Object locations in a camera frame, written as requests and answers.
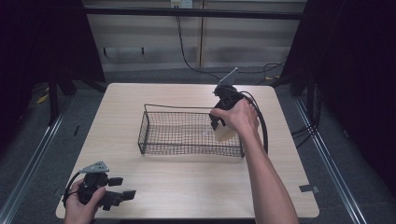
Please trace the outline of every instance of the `metal bar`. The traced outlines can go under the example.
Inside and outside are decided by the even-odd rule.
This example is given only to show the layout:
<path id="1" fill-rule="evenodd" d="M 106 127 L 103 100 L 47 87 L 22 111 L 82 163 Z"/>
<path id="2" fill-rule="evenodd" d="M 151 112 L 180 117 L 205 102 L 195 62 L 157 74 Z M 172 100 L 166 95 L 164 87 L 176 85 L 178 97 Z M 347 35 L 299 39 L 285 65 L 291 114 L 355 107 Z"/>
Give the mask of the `metal bar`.
<path id="1" fill-rule="evenodd" d="M 49 126 L 59 115 L 57 80 L 53 68 L 49 72 Z"/>
<path id="2" fill-rule="evenodd" d="M 314 107 L 315 107 L 315 80 L 312 72 L 309 73 L 308 85 L 306 87 L 306 114 L 311 123 L 315 123 Z"/>
<path id="3" fill-rule="evenodd" d="M 346 207 L 350 217 L 352 218 L 353 223 L 361 224 L 367 223 L 364 215 L 357 203 L 355 197 L 353 196 L 352 192 L 350 191 L 347 183 L 345 182 L 344 178 L 342 177 L 337 165 L 335 164 L 334 160 L 332 159 L 332 155 L 330 154 L 329 149 L 327 149 L 320 133 L 318 131 L 314 132 L 311 128 L 311 124 L 309 122 L 309 118 L 306 115 L 306 107 L 301 99 L 296 100 L 298 110 L 304 120 L 306 127 L 308 128 L 309 132 L 312 134 L 312 140 L 314 141 L 315 146 L 317 147 L 318 153 L 322 158 L 330 177 L 332 178 L 332 182 L 334 183 L 335 187 L 337 188 L 338 193 L 340 194 L 341 200 Z"/>
<path id="4" fill-rule="evenodd" d="M 70 106 L 71 102 L 72 102 L 72 97 L 69 97 L 68 101 L 64 105 L 64 108 L 59 114 L 58 118 L 46 130 L 43 138 L 41 139 L 40 144 L 35 150 L 35 154 L 33 155 L 32 159 L 30 159 L 17 185 L 15 186 L 14 190 L 12 190 L 2 210 L 0 211 L 1 224 L 11 223 L 12 219 L 15 217 L 15 214 L 17 213 L 17 210 L 23 200 L 23 197 L 26 194 L 27 190 L 29 189 L 33 177 L 35 176 L 38 166 L 42 162 L 50 146 L 50 142 L 52 141 L 53 136 L 56 134 L 59 126 L 62 123 L 62 120 L 64 118 L 64 112 Z"/>
<path id="5" fill-rule="evenodd" d="M 268 20 L 299 21 L 313 16 L 298 12 L 240 11 L 194 8 L 159 8 L 159 7 L 30 7 L 36 10 L 54 10 L 60 13 L 83 13 L 96 15 L 140 15 L 140 16 L 179 16 L 179 17 L 214 17 L 245 18 Z"/>

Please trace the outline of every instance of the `cable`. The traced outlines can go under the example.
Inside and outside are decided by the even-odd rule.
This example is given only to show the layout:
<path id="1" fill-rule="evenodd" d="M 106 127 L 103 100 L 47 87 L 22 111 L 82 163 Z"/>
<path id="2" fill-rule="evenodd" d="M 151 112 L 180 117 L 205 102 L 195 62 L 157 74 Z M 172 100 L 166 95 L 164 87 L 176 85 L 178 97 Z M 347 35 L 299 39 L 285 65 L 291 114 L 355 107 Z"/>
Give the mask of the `cable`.
<path id="1" fill-rule="evenodd" d="M 262 72 L 264 73 L 264 78 L 263 78 L 260 82 L 256 83 L 255 85 L 258 86 L 258 85 L 262 84 L 262 83 L 265 81 L 265 78 L 267 77 L 266 72 L 269 72 L 269 71 L 271 71 L 271 70 L 273 70 L 273 69 L 276 69 L 277 67 L 279 67 L 280 65 L 283 65 L 283 64 L 285 64 L 285 63 L 286 63 L 286 61 L 283 62 L 283 63 L 267 63 L 267 64 L 262 68 Z M 274 65 L 274 67 L 271 67 L 271 68 L 265 70 L 265 67 L 266 67 L 266 66 L 269 66 L 269 65 Z"/>
<path id="2" fill-rule="evenodd" d="M 256 105 L 256 104 L 253 104 L 254 102 L 256 102 L 256 101 L 254 100 L 254 98 L 253 98 L 253 100 L 254 100 L 254 102 L 253 102 L 253 101 L 252 101 L 250 98 L 248 98 L 245 94 L 243 94 L 243 93 L 241 93 L 241 94 L 244 96 L 244 98 L 245 98 L 251 105 L 254 106 L 254 109 L 255 109 L 256 112 L 257 112 L 257 117 L 259 117 L 260 124 L 262 125 L 262 143 L 263 143 L 263 147 L 264 147 L 265 152 L 268 154 L 268 132 L 267 132 L 267 126 L 266 126 L 266 124 L 265 124 L 264 116 L 262 115 L 262 112 L 260 111 L 259 106 Z"/>
<path id="3" fill-rule="evenodd" d="M 64 207 L 66 207 L 66 201 L 69 198 L 70 194 L 76 193 L 76 192 L 72 192 L 69 193 L 69 190 L 73 184 L 73 182 L 75 181 L 76 177 L 80 174 L 80 172 L 78 171 L 75 175 L 73 175 L 73 177 L 70 179 L 69 183 L 67 184 L 66 189 L 64 190 L 64 198 L 62 199 L 62 202 L 64 203 Z"/>
<path id="4" fill-rule="evenodd" d="M 259 105 L 257 104 L 256 99 L 254 99 L 253 95 L 250 94 L 250 92 L 248 92 L 248 91 L 240 91 L 239 93 L 246 93 L 247 95 L 249 95 L 250 98 L 253 100 L 254 104 L 255 104 L 255 105 L 257 106 L 257 108 L 259 109 Z"/>
<path id="5" fill-rule="evenodd" d="M 220 80 L 220 79 L 221 79 L 220 77 L 217 77 L 217 76 L 215 76 L 215 75 L 213 75 L 212 73 L 209 73 L 209 72 L 205 72 L 205 71 L 201 71 L 201 70 L 194 69 L 194 68 L 192 68 L 192 67 L 189 65 L 189 63 L 187 63 L 186 56 L 185 56 L 185 54 L 184 54 L 183 39 L 182 39 L 182 37 L 181 37 L 181 23 L 180 23 L 180 17 L 177 16 L 176 19 L 177 19 L 178 38 L 179 38 L 179 40 L 180 40 L 181 54 L 183 55 L 184 63 L 185 63 L 192 71 L 195 71 L 195 72 L 198 72 L 198 73 L 207 74 L 207 75 L 210 75 L 210 76 L 216 78 L 217 80 Z"/>
<path id="6" fill-rule="evenodd" d="M 320 122 L 320 115 L 321 115 L 322 100 L 323 100 L 322 99 L 322 95 L 320 94 L 320 91 L 319 91 L 318 87 L 316 87 L 316 101 L 317 101 L 316 106 L 317 106 L 317 109 L 316 109 L 316 115 L 314 117 L 313 122 L 310 123 L 310 125 L 308 125 L 307 127 L 304 127 L 302 129 L 300 129 L 299 131 L 292 133 L 292 135 L 295 135 L 297 133 L 304 132 L 303 134 L 300 134 L 298 136 L 294 136 L 293 137 L 294 139 L 296 139 L 298 137 L 301 137 L 301 136 L 305 135 L 306 133 L 309 133 L 309 135 L 300 144 L 298 144 L 296 146 L 297 148 L 302 146 L 309 139 L 309 137 L 311 137 L 313 134 L 315 134 L 315 132 L 318 131 L 318 126 L 319 126 L 319 122 Z"/>
<path id="7" fill-rule="evenodd" d="M 72 195 L 72 194 L 74 194 L 74 193 L 77 193 L 77 192 L 80 192 L 81 190 L 76 190 L 76 191 L 73 191 L 73 192 L 71 192 L 71 193 L 69 193 L 69 195 Z"/>
<path id="8" fill-rule="evenodd" d="M 180 41 L 181 54 L 183 55 L 184 63 L 185 63 L 192 71 L 210 75 L 210 76 L 212 76 L 212 77 L 214 77 L 214 78 L 216 78 L 216 79 L 218 79 L 218 80 L 220 80 L 221 78 L 220 78 L 220 77 L 217 77 L 215 74 L 228 74 L 229 71 L 224 71 L 224 72 L 206 72 L 206 71 L 202 71 L 202 70 L 198 70 L 198 69 L 192 68 L 192 67 L 189 65 L 189 63 L 188 63 L 187 60 L 186 60 L 185 53 L 184 53 L 183 38 L 182 38 L 182 34 L 181 34 L 181 22 L 180 22 L 180 17 L 179 17 L 179 16 L 176 16 L 176 19 L 177 19 L 178 38 L 179 38 L 179 41 Z M 285 62 L 282 62 L 282 63 L 267 63 L 267 64 L 265 64 L 264 67 L 262 68 L 262 71 L 257 71 L 257 72 L 238 71 L 238 72 L 241 73 L 241 74 L 259 74 L 259 73 L 264 73 L 264 74 L 265 74 L 266 72 L 271 71 L 271 70 L 277 68 L 278 66 L 285 64 Z M 269 69 L 265 69 L 265 67 L 266 67 L 266 66 L 269 66 L 269 65 L 275 65 L 275 66 L 272 67 L 272 68 L 269 68 Z M 257 83 L 256 85 L 260 85 L 262 82 L 264 82 L 264 80 L 265 80 L 265 76 L 264 76 L 264 79 L 263 79 L 261 82 Z"/>
<path id="9" fill-rule="evenodd" d="M 320 65 L 323 63 L 324 58 L 325 58 L 325 55 L 326 55 L 326 52 L 329 50 L 330 42 L 332 41 L 332 37 L 333 37 L 333 34 L 334 34 L 334 30 L 335 30 L 335 28 L 336 28 L 336 24 L 337 24 L 337 22 L 338 22 L 338 20 L 339 20 L 339 18 L 340 18 L 341 11 L 342 11 L 342 9 L 343 9 L 344 6 L 345 6 L 346 1 L 347 1 L 347 0 L 344 0 L 344 1 L 343 1 L 342 5 L 341 5 L 341 7 L 340 7 L 340 10 L 339 10 L 338 13 L 337 13 L 337 16 L 336 16 L 335 21 L 334 21 L 334 23 L 333 23 L 333 25 L 332 25 L 332 28 L 331 28 L 331 32 L 330 32 L 330 34 L 328 35 L 328 38 L 326 39 L 326 44 L 325 44 L 326 47 L 325 47 L 325 49 L 323 50 L 323 53 L 320 55 L 320 61 L 318 62 L 318 66 L 320 66 Z M 303 142 L 301 142 L 297 147 L 300 147 L 310 136 L 312 136 L 312 135 L 318 130 L 318 123 L 319 123 L 320 111 L 321 111 L 321 101 L 322 101 L 322 97 L 321 97 L 321 95 L 319 94 L 319 92 L 318 92 L 318 87 L 317 87 L 317 103 L 318 103 L 318 109 L 317 109 L 317 111 L 316 111 L 316 112 L 317 112 L 317 115 L 316 115 L 316 117 L 315 117 L 314 125 L 313 125 L 313 127 L 315 127 L 315 129 L 312 130 L 312 131 L 310 131 L 309 136 L 308 136 Z"/>

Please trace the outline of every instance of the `black curtain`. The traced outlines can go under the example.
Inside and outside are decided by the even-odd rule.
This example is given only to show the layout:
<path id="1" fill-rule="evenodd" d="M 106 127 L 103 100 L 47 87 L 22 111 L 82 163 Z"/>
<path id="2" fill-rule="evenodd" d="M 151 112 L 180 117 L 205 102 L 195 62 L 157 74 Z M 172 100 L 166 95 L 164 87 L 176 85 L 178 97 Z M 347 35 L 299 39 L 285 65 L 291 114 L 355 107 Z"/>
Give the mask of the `black curtain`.
<path id="1" fill-rule="evenodd" d="M 298 95 L 312 75 L 325 103 L 396 196 L 396 5 L 308 1 L 305 12 L 323 17 L 300 23 L 282 76 L 292 76 L 291 91 Z"/>
<path id="2" fill-rule="evenodd" d="M 39 7 L 82 7 L 80 0 L 0 2 L 1 147 L 12 136 L 33 86 L 50 73 L 62 87 L 71 79 L 105 81 L 87 16 Z"/>

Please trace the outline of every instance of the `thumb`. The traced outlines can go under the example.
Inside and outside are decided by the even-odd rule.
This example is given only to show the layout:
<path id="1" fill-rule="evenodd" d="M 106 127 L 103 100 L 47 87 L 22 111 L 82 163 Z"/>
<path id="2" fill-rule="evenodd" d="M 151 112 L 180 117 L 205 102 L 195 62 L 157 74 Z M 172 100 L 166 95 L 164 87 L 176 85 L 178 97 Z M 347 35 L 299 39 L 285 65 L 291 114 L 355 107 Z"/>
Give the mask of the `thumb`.
<path id="1" fill-rule="evenodd" d="M 90 201 L 87 203 L 87 206 L 96 208 L 96 205 L 99 203 L 99 201 L 103 198 L 105 195 L 106 189 L 105 187 L 101 187 L 96 190 L 96 192 L 92 195 Z"/>
<path id="2" fill-rule="evenodd" d="M 210 111 L 210 114 L 213 116 L 216 116 L 218 118 L 223 118 L 226 115 L 227 111 L 219 109 L 219 108 L 213 108 Z"/>

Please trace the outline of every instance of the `wire mesh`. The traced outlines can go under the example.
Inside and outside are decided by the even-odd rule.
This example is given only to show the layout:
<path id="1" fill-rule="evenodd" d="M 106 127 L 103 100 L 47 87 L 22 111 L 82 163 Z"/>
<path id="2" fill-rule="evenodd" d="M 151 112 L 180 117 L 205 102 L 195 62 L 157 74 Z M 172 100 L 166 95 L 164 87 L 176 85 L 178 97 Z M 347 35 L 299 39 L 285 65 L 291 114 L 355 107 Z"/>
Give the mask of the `wire mesh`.
<path id="1" fill-rule="evenodd" d="M 239 136 L 218 142 L 210 122 L 208 113 L 149 112 L 146 109 L 138 140 L 140 152 L 157 155 L 215 154 L 244 157 Z"/>

